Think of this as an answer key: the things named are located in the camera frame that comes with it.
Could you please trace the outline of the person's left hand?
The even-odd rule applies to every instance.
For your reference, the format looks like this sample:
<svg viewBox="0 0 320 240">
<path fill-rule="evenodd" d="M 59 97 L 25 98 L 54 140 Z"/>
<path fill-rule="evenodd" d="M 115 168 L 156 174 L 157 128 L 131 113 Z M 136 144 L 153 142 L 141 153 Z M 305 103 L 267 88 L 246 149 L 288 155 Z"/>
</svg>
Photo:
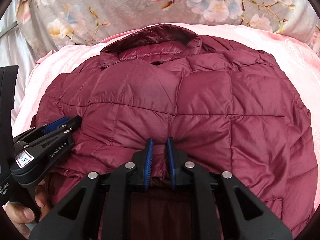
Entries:
<svg viewBox="0 0 320 240">
<path fill-rule="evenodd" d="M 40 208 L 40 219 L 42 219 L 52 209 L 44 179 L 35 188 L 35 202 Z M 7 202 L 4 210 L 20 234 L 25 239 L 29 239 L 31 230 L 27 227 L 27 224 L 30 224 L 35 220 L 33 211 L 30 208 L 15 202 Z"/>
</svg>

